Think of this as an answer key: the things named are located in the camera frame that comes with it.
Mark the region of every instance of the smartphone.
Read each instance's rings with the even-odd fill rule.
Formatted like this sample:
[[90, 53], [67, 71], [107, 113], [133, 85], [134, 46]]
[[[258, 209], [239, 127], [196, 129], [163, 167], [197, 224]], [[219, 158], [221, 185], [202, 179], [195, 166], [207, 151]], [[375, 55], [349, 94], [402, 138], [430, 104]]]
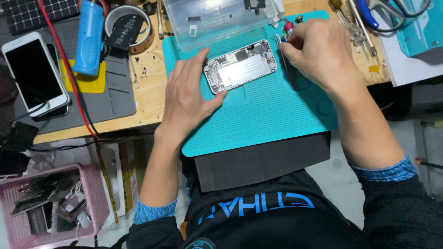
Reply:
[[[57, 50], [55, 49], [55, 46], [52, 44], [48, 44], [47, 45], [49, 53], [51, 54], [52, 59], [54, 60], [54, 62], [59, 62], [59, 63], [55, 63], [57, 69], [60, 71], [60, 55], [58, 54]], [[32, 120], [34, 122], [41, 122], [41, 121], [46, 121], [49, 119], [53, 119], [56, 117], [63, 117], [66, 116], [70, 111], [70, 103], [59, 107], [57, 109], [52, 109], [51, 111], [44, 113], [38, 117], [32, 117]]]
[[203, 65], [203, 73], [214, 94], [234, 89], [276, 70], [274, 54], [265, 39], [208, 60]]
[[42, 205], [43, 217], [45, 220], [46, 231], [52, 232], [52, 202]]
[[38, 32], [32, 32], [4, 44], [1, 48], [12, 77], [28, 112], [36, 117], [66, 105], [68, 92], [46, 43]]

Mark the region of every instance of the yellow mat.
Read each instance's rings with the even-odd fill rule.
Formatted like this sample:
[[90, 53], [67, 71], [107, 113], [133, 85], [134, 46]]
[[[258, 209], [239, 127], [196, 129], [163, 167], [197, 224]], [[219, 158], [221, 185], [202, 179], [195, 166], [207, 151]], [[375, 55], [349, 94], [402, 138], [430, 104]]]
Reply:
[[[68, 60], [71, 66], [74, 66], [75, 60]], [[66, 73], [64, 63], [61, 65], [62, 80], [65, 83], [66, 90], [73, 92], [69, 76]], [[106, 78], [106, 63], [102, 62], [98, 69], [98, 76], [90, 76], [86, 74], [79, 74], [74, 72], [74, 77], [77, 80], [78, 87], [82, 93], [103, 93], [105, 91], [105, 78]]]

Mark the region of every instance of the basket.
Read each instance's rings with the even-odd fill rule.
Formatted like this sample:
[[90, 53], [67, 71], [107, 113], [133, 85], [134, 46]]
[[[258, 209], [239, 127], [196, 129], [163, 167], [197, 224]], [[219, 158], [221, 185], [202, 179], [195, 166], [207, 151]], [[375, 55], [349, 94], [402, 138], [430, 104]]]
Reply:
[[[92, 226], [78, 227], [68, 232], [31, 234], [26, 213], [11, 216], [15, 202], [29, 190], [31, 179], [50, 175], [51, 173], [72, 171], [78, 169], [85, 192], [86, 202], [91, 215]], [[100, 177], [100, 170], [95, 165], [73, 164], [61, 168], [40, 172], [36, 175], [26, 175], [21, 178], [11, 179], [0, 186], [0, 201], [3, 207], [3, 216], [8, 230], [8, 241], [11, 249], [39, 248], [42, 246], [69, 245], [77, 238], [95, 236], [100, 227], [109, 216], [108, 202]]]

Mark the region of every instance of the gray silicone mat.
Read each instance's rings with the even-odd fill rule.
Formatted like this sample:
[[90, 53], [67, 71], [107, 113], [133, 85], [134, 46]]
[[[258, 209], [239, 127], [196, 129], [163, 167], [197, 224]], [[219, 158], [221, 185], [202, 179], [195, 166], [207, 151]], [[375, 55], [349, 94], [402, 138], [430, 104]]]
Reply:
[[[70, 18], [54, 24], [54, 28], [58, 34], [58, 38], [69, 59], [75, 58], [78, 35], [78, 19], [79, 17]], [[6, 25], [0, 24], [0, 44], [14, 40], [19, 36], [12, 36]], [[43, 39], [47, 43], [53, 43], [49, 28], [36, 30], [42, 34]], [[106, 62], [106, 84], [104, 93], [84, 93], [84, 99], [92, 119], [92, 122], [101, 122], [115, 118], [130, 116], [136, 113], [134, 102], [134, 93], [130, 81], [127, 61], [124, 58], [107, 56]], [[33, 125], [39, 128], [38, 134], [54, 132], [67, 128], [84, 125], [80, 116], [77, 104], [75, 102], [74, 93], [69, 93], [72, 104], [70, 111], [63, 117], [54, 118], [47, 121], [34, 122], [31, 117], [26, 117], [20, 122]], [[15, 116], [26, 113], [23, 100], [19, 95], [14, 103]]]

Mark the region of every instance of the person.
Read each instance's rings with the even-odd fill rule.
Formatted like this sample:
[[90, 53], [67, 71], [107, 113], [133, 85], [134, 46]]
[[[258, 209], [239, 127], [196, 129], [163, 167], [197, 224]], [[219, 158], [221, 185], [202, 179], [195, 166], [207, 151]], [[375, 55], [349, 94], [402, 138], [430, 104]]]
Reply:
[[340, 139], [365, 193], [364, 229], [346, 220], [305, 170], [249, 186], [202, 193], [188, 179], [187, 238], [177, 229], [177, 163], [188, 134], [223, 103], [200, 93], [209, 48], [178, 61], [166, 86], [163, 121], [129, 229], [127, 247], [141, 248], [442, 248], [442, 206], [429, 198], [415, 168], [369, 94], [354, 64], [350, 37], [336, 20], [297, 24], [281, 49], [318, 84], [338, 114]]

